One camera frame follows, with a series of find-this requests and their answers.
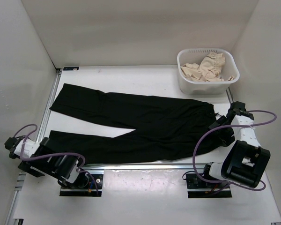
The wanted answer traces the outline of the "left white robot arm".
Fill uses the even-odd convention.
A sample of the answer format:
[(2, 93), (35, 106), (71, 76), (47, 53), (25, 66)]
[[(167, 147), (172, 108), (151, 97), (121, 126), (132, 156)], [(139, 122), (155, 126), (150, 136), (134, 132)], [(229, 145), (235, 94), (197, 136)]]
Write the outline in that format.
[(4, 145), (11, 159), (22, 157), (18, 168), (34, 177), (47, 174), (63, 188), (86, 188), (90, 182), (90, 176), (80, 168), (85, 162), (82, 156), (63, 152), (62, 145), (47, 137), (41, 142), (24, 141), (24, 136), (10, 137)]

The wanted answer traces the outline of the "black trousers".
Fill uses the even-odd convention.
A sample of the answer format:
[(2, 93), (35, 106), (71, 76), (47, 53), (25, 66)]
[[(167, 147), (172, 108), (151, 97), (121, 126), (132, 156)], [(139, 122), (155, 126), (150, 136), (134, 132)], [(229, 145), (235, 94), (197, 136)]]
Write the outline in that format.
[(117, 137), (51, 131), (49, 138), (88, 164), (145, 163), (178, 160), (218, 148), (207, 136), (215, 115), (207, 102), (123, 93), (105, 93), (64, 84), (51, 110), (98, 125), (126, 128)]

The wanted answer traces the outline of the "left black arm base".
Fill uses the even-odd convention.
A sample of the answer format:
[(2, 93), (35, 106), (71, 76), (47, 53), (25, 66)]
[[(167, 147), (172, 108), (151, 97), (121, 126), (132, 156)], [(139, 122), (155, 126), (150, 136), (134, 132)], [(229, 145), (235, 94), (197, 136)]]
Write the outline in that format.
[(101, 197), (104, 182), (103, 171), (82, 170), (71, 172), (67, 180), (60, 181), (59, 195), (68, 197)]

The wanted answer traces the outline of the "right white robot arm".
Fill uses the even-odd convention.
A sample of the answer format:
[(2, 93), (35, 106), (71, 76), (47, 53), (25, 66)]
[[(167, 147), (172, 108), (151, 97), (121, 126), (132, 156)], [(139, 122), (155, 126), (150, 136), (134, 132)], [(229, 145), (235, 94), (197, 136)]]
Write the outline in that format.
[(230, 181), (248, 188), (255, 188), (259, 184), (263, 172), (270, 159), (270, 151), (261, 147), (253, 129), (254, 116), (245, 108), (245, 103), (231, 103), (226, 116), (221, 116), (208, 127), (232, 125), (218, 129), (215, 134), (221, 141), (221, 146), (233, 145), (222, 163), (205, 165), (201, 175), (201, 183), (205, 187), (212, 187), (217, 181)]

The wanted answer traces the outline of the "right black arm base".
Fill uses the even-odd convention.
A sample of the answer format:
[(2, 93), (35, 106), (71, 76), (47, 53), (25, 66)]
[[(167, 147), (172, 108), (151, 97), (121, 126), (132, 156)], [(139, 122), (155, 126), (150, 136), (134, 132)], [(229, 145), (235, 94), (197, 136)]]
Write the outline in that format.
[(194, 171), (182, 175), (186, 181), (188, 198), (231, 198), (230, 187), (225, 183), (207, 183), (198, 178)]

